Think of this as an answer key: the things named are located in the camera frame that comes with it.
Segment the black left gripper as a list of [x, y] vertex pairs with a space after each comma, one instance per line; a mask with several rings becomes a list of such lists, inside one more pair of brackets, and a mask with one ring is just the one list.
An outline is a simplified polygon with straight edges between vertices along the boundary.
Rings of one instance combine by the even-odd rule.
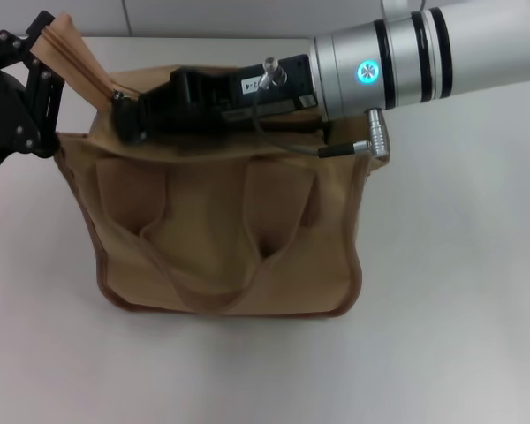
[[0, 30], [0, 67], [24, 63], [29, 70], [26, 87], [0, 71], [0, 165], [12, 154], [52, 157], [59, 149], [56, 129], [64, 80], [31, 53], [54, 19], [41, 11], [26, 38]]

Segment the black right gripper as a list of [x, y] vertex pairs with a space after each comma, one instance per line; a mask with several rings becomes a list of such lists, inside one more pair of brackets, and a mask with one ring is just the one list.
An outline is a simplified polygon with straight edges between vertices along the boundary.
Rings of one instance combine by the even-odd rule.
[[252, 117], [287, 115], [317, 106], [307, 55], [269, 57], [262, 64], [220, 72], [181, 67], [139, 99], [118, 90], [110, 98], [121, 142], [145, 142], [150, 133], [247, 128]]

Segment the khaki canvas food bag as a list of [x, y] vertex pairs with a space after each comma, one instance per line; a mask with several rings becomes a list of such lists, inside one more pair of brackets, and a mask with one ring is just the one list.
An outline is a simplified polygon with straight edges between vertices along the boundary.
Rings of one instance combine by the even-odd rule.
[[360, 294], [356, 228], [364, 185], [387, 157], [319, 159], [284, 145], [341, 147], [367, 120], [325, 125], [316, 110], [226, 134], [117, 135], [117, 101], [136, 101], [176, 65], [107, 73], [67, 14], [34, 55], [96, 108], [89, 132], [61, 133], [58, 168], [94, 244], [104, 296], [133, 311], [339, 316]]

